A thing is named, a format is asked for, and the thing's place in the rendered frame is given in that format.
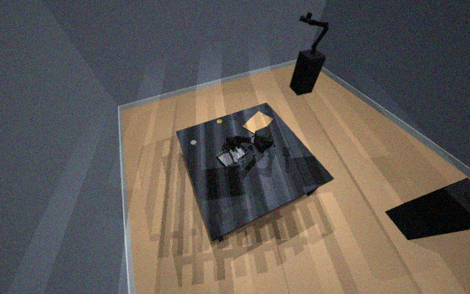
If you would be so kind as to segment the light brown wooden board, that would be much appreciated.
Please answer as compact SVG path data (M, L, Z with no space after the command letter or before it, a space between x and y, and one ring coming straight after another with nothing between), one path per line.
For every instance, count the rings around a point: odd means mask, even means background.
M250 120L248 120L242 127L247 131L255 134L255 131L268 126L273 121L273 118L270 118L266 114L258 111Z

